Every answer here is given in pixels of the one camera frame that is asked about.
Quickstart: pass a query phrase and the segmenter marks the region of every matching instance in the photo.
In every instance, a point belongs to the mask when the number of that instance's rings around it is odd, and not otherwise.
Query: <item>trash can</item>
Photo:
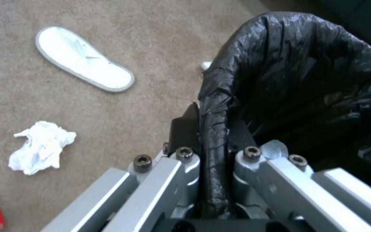
[[[202,213],[231,217],[227,135],[241,119],[315,170],[371,185],[371,46],[312,14],[271,12],[242,25],[204,72],[199,94]]]

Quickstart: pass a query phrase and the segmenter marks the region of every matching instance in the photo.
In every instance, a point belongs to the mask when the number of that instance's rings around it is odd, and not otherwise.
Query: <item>metal frame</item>
[[[371,231],[371,226],[286,158],[260,164],[246,180],[276,214],[301,215],[316,231]]]
[[[371,224],[371,188],[343,169],[315,173],[312,179]]]
[[[186,186],[184,175],[181,162],[161,158],[103,232],[151,231],[178,204]]]
[[[133,175],[110,168],[42,231],[99,231],[136,187]]]

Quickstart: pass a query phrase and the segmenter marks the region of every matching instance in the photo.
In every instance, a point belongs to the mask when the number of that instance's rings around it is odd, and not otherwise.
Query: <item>bolt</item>
[[[153,160],[148,155],[139,155],[134,158],[133,165],[134,170],[139,173],[148,172],[153,164]]]
[[[163,153],[164,155],[168,155],[168,142],[164,142],[164,143],[162,144],[162,153]]]
[[[193,154],[193,150],[190,147],[180,147],[176,151],[176,158],[183,163],[188,163]]]
[[[292,154],[289,155],[289,161],[294,164],[296,167],[298,167],[303,172],[306,170],[307,167],[307,160],[299,155]]]
[[[243,157],[249,162],[259,161],[262,152],[258,147],[248,146],[244,148]]]

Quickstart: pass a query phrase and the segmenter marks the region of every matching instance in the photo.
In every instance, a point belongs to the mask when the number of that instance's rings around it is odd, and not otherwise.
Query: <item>white tissue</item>
[[[63,147],[74,142],[77,134],[67,132],[55,123],[36,122],[31,128],[14,134],[15,138],[26,136],[28,140],[9,157],[8,166],[32,175],[48,167],[59,168],[59,154]]]

